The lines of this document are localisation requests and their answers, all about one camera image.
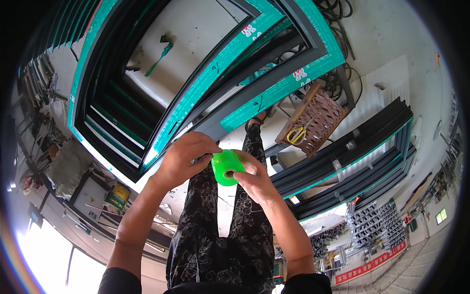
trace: paint bucket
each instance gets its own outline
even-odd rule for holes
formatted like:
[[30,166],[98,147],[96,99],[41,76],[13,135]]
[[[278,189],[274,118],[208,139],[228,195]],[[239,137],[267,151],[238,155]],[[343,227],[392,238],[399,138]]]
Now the paint bucket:
[[131,190],[123,184],[117,183],[113,190],[106,195],[104,205],[109,211],[122,215],[129,195],[131,195]]

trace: black floral pants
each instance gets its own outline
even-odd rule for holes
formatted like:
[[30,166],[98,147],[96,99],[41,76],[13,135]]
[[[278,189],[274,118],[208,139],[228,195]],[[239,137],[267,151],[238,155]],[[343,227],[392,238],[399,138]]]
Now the black floral pants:
[[[266,166],[259,126],[253,124],[243,143]],[[188,282],[237,284],[255,293],[274,288],[273,229],[261,206],[237,185],[228,237],[219,237],[217,182],[212,166],[189,180],[188,194],[166,263],[168,288]]]

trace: green tape roll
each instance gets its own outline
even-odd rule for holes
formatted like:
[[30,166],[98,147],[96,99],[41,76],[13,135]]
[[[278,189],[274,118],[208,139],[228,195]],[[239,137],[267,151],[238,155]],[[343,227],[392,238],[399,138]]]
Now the green tape roll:
[[228,149],[224,149],[221,153],[214,153],[211,163],[215,180],[222,186],[238,184],[233,177],[234,172],[245,171],[235,152]]

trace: red banner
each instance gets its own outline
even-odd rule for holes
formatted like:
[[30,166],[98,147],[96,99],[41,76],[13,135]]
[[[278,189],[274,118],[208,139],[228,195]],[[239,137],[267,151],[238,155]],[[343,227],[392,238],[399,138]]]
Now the red banner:
[[398,253],[400,253],[403,249],[406,248],[406,243],[405,241],[401,242],[400,244],[396,245],[392,250],[389,252],[385,252],[379,257],[376,257],[375,259],[369,261],[368,263],[357,267],[353,270],[350,270],[345,273],[340,273],[339,271],[336,272],[336,285],[347,282],[348,280],[351,280],[353,278],[357,278],[359,276],[362,276],[368,271],[373,270],[374,268],[380,266],[382,263],[388,261],[390,258],[394,257]]

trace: foot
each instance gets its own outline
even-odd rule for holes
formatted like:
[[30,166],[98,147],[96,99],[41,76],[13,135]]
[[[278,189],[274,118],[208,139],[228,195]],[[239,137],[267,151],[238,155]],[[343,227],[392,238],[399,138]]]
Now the foot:
[[258,118],[258,119],[250,119],[248,121],[248,126],[251,126],[252,124],[255,124],[255,125],[261,125],[261,121],[264,121],[265,118],[266,118],[266,110],[263,110],[262,112],[258,113],[255,118]]

